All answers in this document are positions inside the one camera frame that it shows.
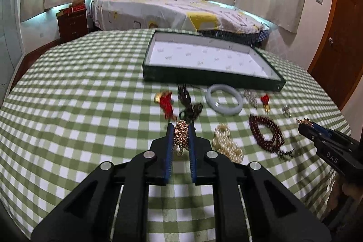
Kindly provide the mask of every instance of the wooden nightstand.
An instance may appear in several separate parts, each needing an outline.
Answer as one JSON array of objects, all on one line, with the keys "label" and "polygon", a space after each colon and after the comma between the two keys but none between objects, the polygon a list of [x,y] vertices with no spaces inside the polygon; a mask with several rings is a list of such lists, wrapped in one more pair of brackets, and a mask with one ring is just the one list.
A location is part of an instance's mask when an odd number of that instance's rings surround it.
[{"label": "wooden nightstand", "polygon": [[86,10],[57,14],[59,34],[62,43],[88,34]]}]

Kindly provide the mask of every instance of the jewelry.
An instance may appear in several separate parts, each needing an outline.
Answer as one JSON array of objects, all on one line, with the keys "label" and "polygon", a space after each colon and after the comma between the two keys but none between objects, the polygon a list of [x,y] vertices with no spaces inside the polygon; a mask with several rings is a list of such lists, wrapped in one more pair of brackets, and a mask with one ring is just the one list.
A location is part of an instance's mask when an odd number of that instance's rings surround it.
[{"label": "jewelry", "polygon": [[185,107],[185,110],[179,113],[179,119],[186,121],[188,124],[193,123],[203,110],[202,103],[192,104],[185,84],[182,86],[178,85],[178,98]]},{"label": "jewelry", "polygon": [[[230,95],[234,96],[237,100],[238,106],[233,108],[222,107],[217,103],[214,99],[212,99],[212,92],[216,90],[223,90]],[[227,86],[225,84],[214,84],[208,88],[206,91],[206,102],[208,105],[216,112],[221,113],[222,115],[233,116],[239,114],[243,108],[243,99],[241,94],[236,91],[233,87]]]},{"label": "jewelry", "polygon": [[243,92],[244,97],[246,98],[246,100],[252,105],[254,106],[256,109],[258,108],[258,103],[257,103],[257,98],[256,96],[250,92],[249,90],[245,90]]},{"label": "jewelry", "polygon": [[289,118],[291,117],[291,113],[290,113],[290,105],[289,105],[289,104],[284,105],[284,106],[282,107],[281,111],[282,111],[282,114],[284,114],[284,115],[285,115],[285,117],[286,117],[286,115],[288,115],[288,117],[289,117]]},{"label": "jewelry", "polygon": [[159,98],[159,105],[160,108],[162,108],[164,111],[165,119],[168,120],[172,119],[173,121],[176,121],[177,117],[173,114],[174,110],[171,106],[171,95],[172,92],[169,91],[163,92],[161,97]]},{"label": "jewelry", "polygon": [[241,163],[243,160],[243,150],[231,139],[231,131],[225,123],[219,124],[214,130],[212,141],[213,148],[227,156],[232,162]]},{"label": "jewelry", "polygon": [[[272,131],[273,136],[271,140],[265,140],[260,129],[258,128],[259,124],[268,127]],[[285,139],[281,132],[281,129],[276,123],[272,121],[272,119],[265,116],[256,116],[250,114],[249,126],[251,128],[253,136],[255,137],[257,145],[259,145],[262,149],[270,153],[277,153],[278,156],[284,160],[289,160],[289,158],[293,157],[294,149],[288,152],[280,149],[281,146],[285,144]]]},{"label": "jewelry", "polygon": [[300,124],[306,124],[306,125],[308,125],[308,126],[310,126],[310,127],[313,127],[313,122],[309,119],[309,118],[304,118],[304,119],[297,119],[296,120],[296,123],[298,124],[298,125],[300,125]]},{"label": "jewelry", "polygon": [[163,96],[163,95],[168,95],[168,91],[163,91],[163,92],[158,92],[155,96],[154,96],[154,103],[160,103],[160,98]]},{"label": "jewelry", "polygon": [[178,156],[183,154],[183,150],[189,151],[188,141],[188,127],[189,125],[184,120],[179,120],[174,128],[174,150],[179,146],[180,151]]},{"label": "jewelry", "polygon": [[263,97],[261,97],[261,102],[264,105],[264,109],[266,113],[270,112],[270,105],[269,105],[269,100],[270,97],[268,96],[268,94],[265,94]]}]

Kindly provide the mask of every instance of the red tassel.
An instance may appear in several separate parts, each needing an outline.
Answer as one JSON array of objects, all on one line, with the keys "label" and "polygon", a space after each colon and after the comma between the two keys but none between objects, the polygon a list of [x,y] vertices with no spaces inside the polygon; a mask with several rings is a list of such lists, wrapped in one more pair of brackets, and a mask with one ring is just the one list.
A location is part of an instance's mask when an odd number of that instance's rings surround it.
[{"label": "red tassel", "polygon": [[268,105],[269,100],[270,100],[270,97],[268,96],[268,94],[265,94],[263,97],[261,97],[261,102],[263,105]]},{"label": "red tassel", "polygon": [[160,97],[160,108],[163,109],[164,111],[164,115],[165,115],[165,119],[172,119],[174,121],[177,120],[177,117],[174,115],[174,110],[171,106],[171,94],[172,92],[165,92],[163,93],[163,95]]}]

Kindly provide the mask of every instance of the gold brooch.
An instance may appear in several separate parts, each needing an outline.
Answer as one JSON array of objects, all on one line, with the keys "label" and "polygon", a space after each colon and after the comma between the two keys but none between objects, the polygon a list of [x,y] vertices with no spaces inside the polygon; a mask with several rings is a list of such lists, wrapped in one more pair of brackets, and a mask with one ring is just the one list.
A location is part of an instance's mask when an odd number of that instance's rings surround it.
[{"label": "gold brooch", "polygon": [[163,96],[163,94],[168,94],[168,91],[165,92],[158,92],[155,96],[154,96],[154,103],[160,103],[160,98]]},{"label": "gold brooch", "polygon": [[304,119],[297,119],[296,120],[296,123],[298,124],[298,125],[300,125],[300,124],[306,124],[306,125],[308,125],[308,126],[310,126],[310,127],[313,127],[313,122],[309,119],[309,118],[304,118]]},{"label": "gold brooch", "polygon": [[174,149],[178,146],[180,151],[178,156],[183,154],[183,150],[189,151],[189,141],[188,141],[188,127],[189,125],[184,120],[179,120],[174,128]]},{"label": "gold brooch", "polygon": [[243,160],[243,150],[231,139],[231,131],[225,123],[219,124],[214,130],[212,146],[217,152],[227,156],[232,162],[241,163]]}]

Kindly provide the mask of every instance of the baseboard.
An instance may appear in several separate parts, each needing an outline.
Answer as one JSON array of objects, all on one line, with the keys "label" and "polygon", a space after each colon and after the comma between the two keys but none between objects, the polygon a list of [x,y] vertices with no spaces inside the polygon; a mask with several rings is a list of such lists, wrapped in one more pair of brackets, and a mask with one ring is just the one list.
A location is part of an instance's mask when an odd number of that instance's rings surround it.
[{"label": "baseboard", "polygon": [[11,92],[13,87],[18,83],[20,78],[26,73],[26,71],[30,68],[30,66],[33,65],[33,63],[35,61],[37,61],[37,59],[42,54],[44,54],[47,50],[51,49],[52,47],[58,46],[60,44],[62,44],[60,39],[54,40],[52,42],[49,42],[49,43],[35,49],[34,51],[32,51],[32,52],[28,53],[27,55],[25,55],[24,57],[22,57],[21,62],[18,63],[18,65],[15,69],[15,72],[13,74],[13,77],[11,79],[11,82],[8,86],[6,96],[8,96],[8,94]]}]

